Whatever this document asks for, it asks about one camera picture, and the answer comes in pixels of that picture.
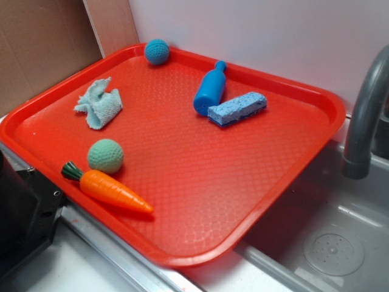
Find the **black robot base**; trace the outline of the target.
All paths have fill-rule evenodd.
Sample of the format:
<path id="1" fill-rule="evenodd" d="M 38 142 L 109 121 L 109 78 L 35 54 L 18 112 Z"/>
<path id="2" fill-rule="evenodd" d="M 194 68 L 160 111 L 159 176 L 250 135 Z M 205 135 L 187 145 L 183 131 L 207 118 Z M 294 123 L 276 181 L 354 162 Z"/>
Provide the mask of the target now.
<path id="1" fill-rule="evenodd" d="M 1 153 L 1 280 L 53 241 L 63 192 L 37 169 L 15 170 Z"/>

